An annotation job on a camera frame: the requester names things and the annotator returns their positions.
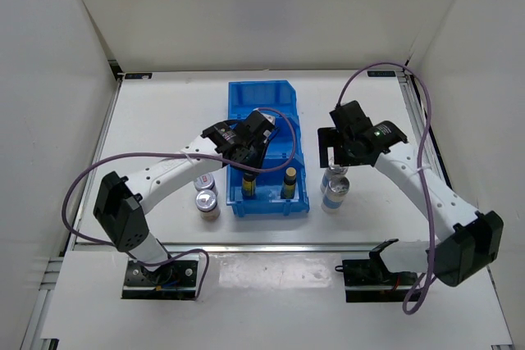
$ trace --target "white work surface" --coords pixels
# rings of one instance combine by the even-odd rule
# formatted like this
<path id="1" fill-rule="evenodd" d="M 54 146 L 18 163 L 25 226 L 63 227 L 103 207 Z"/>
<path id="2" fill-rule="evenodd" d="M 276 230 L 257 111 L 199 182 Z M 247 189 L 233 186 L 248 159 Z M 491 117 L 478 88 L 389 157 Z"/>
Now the white work surface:
<path id="1" fill-rule="evenodd" d="M 292 216 L 238 218 L 226 206 L 226 169 L 214 173 L 221 216 L 204 222 L 194 206 L 192 184 L 173 193 L 148 214 L 152 233 L 164 243 L 362 243 L 399 238 L 427 239 L 424 216 L 384 175 L 369 166 L 349 170 L 351 190 L 340 211 L 321 209 L 317 129 L 333 125 L 329 116 L 352 71 L 244 71 L 154 73 L 151 80 L 124 80 L 101 157 L 123 152 L 176 152 L 227 118 L 228 82 L 289 80 L 297 92 L 301 143 L 307 169 L 310 212 Z M 358 100 L 373 123 L 391 120 L 416 144 L 397 78 L 369 78 L 366 73 L 347 90 L 345 101 Z M 107 239 L 93 216 L 100 179 L 141 170 L 155 159 L 114 161 L 101 167 L 89 193 L 80 230 Z"/>
<path id="2" fill-rule="evenodd" d="M 42 337 L 58 350 L 491 350 L 510 344 L 486 270 L 456 289 L 436 282 L 422 309 L 345 303 L 340 255 L 212 256 L 193 301 L 122 300 L 126 256 L 68 252 Z"/>

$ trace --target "silver lid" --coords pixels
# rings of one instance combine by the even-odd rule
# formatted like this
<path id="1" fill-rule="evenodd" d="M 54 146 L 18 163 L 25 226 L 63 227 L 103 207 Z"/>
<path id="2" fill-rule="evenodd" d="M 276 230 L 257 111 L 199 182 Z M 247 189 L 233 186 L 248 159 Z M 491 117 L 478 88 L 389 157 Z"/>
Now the silver lid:
<path id="1" fill-rule="evenodd" d="M 198 191 L 205 189 L 213 189 L 214 184 L 215 179 L 213 178 L 212 174 L 204 174 L 199 176 L 196 180 L 194 180 L 194 186 Z"/>
<path id="2" fill-rule="evenodd" d="M 217 196 L 212 190 L 203 190 L 197 194 L 195 205 L 202 212 L 210 212 L 217 206 Z"/>
<path id="3" fill-rule="evenodd" d="M 336 175 L 328 181 L 328 188 L 335 194 L 347 194 L 350 189 L 350 181 L 343 175 Z"/>
<path id="4" fill-rule="evenodd" d="M 330 170 L 332 170 L 332 172 L 339 175 L 344 175 L 346 174 L 346 171 L 348 171 L 348 167 L 341 167 L 339 164 L 335 164 L 333 157 L 330 158 L 330 161 L 328 162 L 328 167 L 330 168 Z"/>

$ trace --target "blue label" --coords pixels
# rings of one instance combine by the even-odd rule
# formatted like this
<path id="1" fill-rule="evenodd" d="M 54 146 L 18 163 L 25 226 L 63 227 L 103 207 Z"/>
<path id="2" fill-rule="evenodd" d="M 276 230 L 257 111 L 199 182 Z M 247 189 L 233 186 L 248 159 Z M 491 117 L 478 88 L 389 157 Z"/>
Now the blue label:
<path id="1" fill-rule="evenodd" d="M 334 202 L 334 201 L 328 199 L 327 196 L 325 196 L 325 197 L 322 198 L 322 203 L 325 204 L 330 209 L 337 209 L 337 208 L 339 208 L 341 206 L 341 204 L 343 202 L 342 201 Z"/>

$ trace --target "cable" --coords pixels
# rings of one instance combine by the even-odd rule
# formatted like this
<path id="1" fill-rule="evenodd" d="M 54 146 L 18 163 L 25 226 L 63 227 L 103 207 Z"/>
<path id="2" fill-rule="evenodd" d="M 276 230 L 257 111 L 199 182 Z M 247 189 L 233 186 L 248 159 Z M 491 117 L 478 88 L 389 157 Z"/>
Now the cable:
<path id="1" fill-rule="evenodd" d="M 93 242 L 93 243 L 98 243 L 98 244 L 101 244 L 101 245 L 115 246 L 115 245 L 113 245 L 113 243 L 105 241 L 103 239 L 97 239 L 97 238 L 90 237 L 88 235 L 82 234 L 80 231 L 74 229 L 73 226 L 71 226 L 69 224 L 69 220 L 67 219 L 67 206 L 69 205 L 69 200 L 71 199 L 71 195 L 75 191 L 76 186 L 91 171 L 93 171 L 97 167 L 100 167 L 101 165 L 106 164 L 106 163 L 108 163 L 110 161 L 120 160 L 120 159 L 124 159 L 124 158 L 127 158 L 127 157 L 159 157 L 159 158 L 170 158 L 170 159 L 184 159 L 184 158 L 190 158 L 191 157 L 191 158 L 197 159 L 197 160 L 207 159 L 207 160 L 221 161 L 221 162 L 223 162 L 225 164 L 229 164 L 229 165 L 231 165 L 231 166 L 233 166 L 235 168 L 240 168 L 241 170 L 252 171 L 252 172 L 259 173 L 259 174 L 264 174 L 264 173 L 268 173 L 268 172 L 282 170 L 283 168 L 287 167 L 291 163 L 291 161 L 294 159 L 295 149 L 296 149 L 296 145 L 297 145 L 294 127 L 290 123 L 290 120 L 288 119 L 288 117 L 285 114 L 283 114 L 281 111 L 279 111 L 279 110 L 276 110 L 274 108 L 269 108 L 269 107 L 260 107 L 258 110 L 259 111 L 269 111 L 269 112 L 276 113 L 277 115 L 279 115 L 280 117 L 282 117 L 285 120 L 286 125 L 290 128 L 291 137 L 292 137 L 292 150 L 290 152 L 290 157 L 284 163 L 282 163 L 281 165 L 276 166 L 276 167 L 272 167 L 272 168 L 254 168 L 254 167 L 250 167 L 250 166 L 245 166 L 243 164 L 238 164 L 238 163 L 236 163 L 234 161 L 227 160 L 227 159 L 224 159 L 222 157 L 216 157 L 216 156 L 212 156 L 212 155 L 205 155 L 205 154 L 202 154 L 202 153 L 182 154 L 182 153 L 130 152 L 130 153 L 121 153 L 119 155 L 106 157 L 105 159 L 102 159 L 100 161 L 96 161 L 95 163 L 93 163 L 91 166 L 89 166 L 88 168 L 83 170 L 75 178 L 75 180 L 73 180 L 73 183 L 71 184 L 70 188 L 67 190 L 66 196 L 64 197 L 64 201 L 62 202 L 62 212 L 61 212 L 61 214 L 62 214 L 62 224 L 64 224 L 64 226 L 67 228 L 67 230 L 70 233 L 76 235 L 79 238 L 85 239 L 85 240 Z M 181 257 L 183 257 L 183 256 L 185 256 L 187 254 L 191 254 L 191 253 L 202 253 L 206 257 L 206 266 L 204 267 L 203 275 L 201 276 L 201 279 L 199 281 L 199 288 L 197 290 L 197 293 L 195 294 L 195 298 L 198 298 L 199 295 L 200 295 L 200 290 L 201 290 L 203 282 L 204 282 L 204 277 L 206 276 L 206 273 L 208 272 L 208 266 L 209 266 L 209 261 L 210 261 L 210 256 L 204 249 L 191 249 L 191 250 L 189 250 L 187 252 L 183 252 L 181 254 L 178 254 L 178 255 L 176 255 L 174 257 L 170 257 L 170 258 L 166 259 L 165 261 L 161 261 L 161 262 L 146 263 L 146 262 L 138 261 L 138 263 L 143 265 L 143 266 L 163 266 L 165 264 L 169 264 L 170 262 L 175 261 L 178 258 L 181 258 Z"/>
<path id="2" fill-rule="evenodd" d="M 396 63 L 394 61 L 379 61 L 378 63 L 372 63 L 371 65 L 365 66 L 364 68 L 357 70 L 349 79 L 346 81 L 345 86 L 343 87 L 343 90 L 341 90 L 341 95 L 339 96 L 339 100 L 337 101 L 337 107 L 340 106 L 341 100 L 343 99 L 343 96 L 345 95 L 346 89 L 349 87 L 350 83 L 355 80 L 355 78 L 360 75 L 362 72 L 371 69 L 375 66 L 382 66 L 382 65 L 390 65 L 390 66 L 396 66 L 400 67 L 403 70 L 406 70 L 410 74 L 414 76 L 414 78 L 420 83 L 422 91 L 425 95 L 425 102 L 426 102 L 426 108 L 427 108 L 427 121 L 425 122 L 425 127 L 423 128 L 423 132 L 421 135 L 421 141 L 419 141 L 418 146 L 418 168 L 422 168 L 422 159 L 423 159 L 423 150 L 425 147 L 425 140 L 428 137 L 429 131 L 430 131 L 430 122 L 432 117 L 432 105 L 430 100 L 430 94 L 428 92 L 427 86 L 425 83 L 418 77 L 418 75 L 413 72 L 409 67 L 402 65 L 401 63 Z M 425 198 L 425 203 L 427 205 L 427 218 L 428 218 L 428 235 L 429 235 L 429 248 L 428 248 L 428 267 L 427 267 L 427 273 L 425 274 L 426 279 L 423 287 L 421 288 L 421 296 L 419 297 L 418 301 L 415 303 L 415 305 L 412 307 L 412 309 L 408 309 L 408 303 L 410 300 L 410 297 L 413 295 L 413 293 L 418 289 L 418 285 L 423 279 L 423 275 L 419 277 L 419 279 L 414 283 L 412 288 L 407 292 L 407 295 L 405 296 L 403 300 L 403 311 L 407 315 L 412 315 L 416 311 L 419 310 L 421 305 L 425 302 L 425 298 L 428 294 L 428 289 L 430 288 L 433 280 L 432 273 L 434 272 L 434 263 L 436 259 L 436 230 L 434 228 L 434 212 L 432 211 L 432 204 L 430 199 L 430 193 L 428 191 L 428 185 L 427 185 L 427 179 L 425 178 L 425 171 L 419 171 L 419 179 L 421 180 L 421 185 L 423 189 L 423 196 Z"/>

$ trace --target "blue tray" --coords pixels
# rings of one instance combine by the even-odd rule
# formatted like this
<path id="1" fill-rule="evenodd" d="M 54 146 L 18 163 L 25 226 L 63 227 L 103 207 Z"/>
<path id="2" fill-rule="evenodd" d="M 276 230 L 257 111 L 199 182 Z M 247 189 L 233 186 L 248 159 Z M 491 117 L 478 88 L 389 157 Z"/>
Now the blue tray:
<path id="1" fill-rule="evenodd" d="M 261 174 L 256 180 L 254 198 L 244 199 L 241 192 L 243 172 L 228 166 L 226 181 L 226 204 L 233 212 L 243 217 L 248 214 L 308 212 L 310 203 L 306 191 L 306 169 L 301 148 L 301 128 L 297 114 L 295 89 L 288 81 L 230 82 L 228 94 L 228 118 L 244 119 L 254 108 L 271 107 L 283 112 L 294 126 L 297 138 L 296 152 L 290 166 L 297 170 L 297 187 L 294 198 L 281 198 L 285 169 Z M 279 166 L 290 157 L 292 150 L 291 132 L 280 116 L 276 116 L 279 133 L 270 142 L 262 168 Z"/>

